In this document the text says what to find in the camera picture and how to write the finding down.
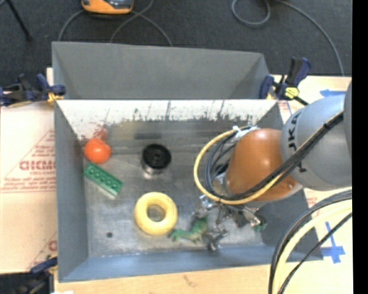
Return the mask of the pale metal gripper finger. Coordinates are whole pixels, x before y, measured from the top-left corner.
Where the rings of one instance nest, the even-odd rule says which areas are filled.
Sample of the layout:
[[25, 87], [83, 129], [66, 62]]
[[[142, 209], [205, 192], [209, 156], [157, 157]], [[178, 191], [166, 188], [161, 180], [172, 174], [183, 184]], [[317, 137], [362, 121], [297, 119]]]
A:
[[218, 207], [217, 203], [206, 195], [200, 195], [195, 207], [195, 219], [200, 220], [212, 214]]
[[222, 223], [217, 223], [212, 229], [207, 231], [207, 247], [210, 251], [216, 251], [220, 246], [220, 241], [227, 237], [229, 232]]

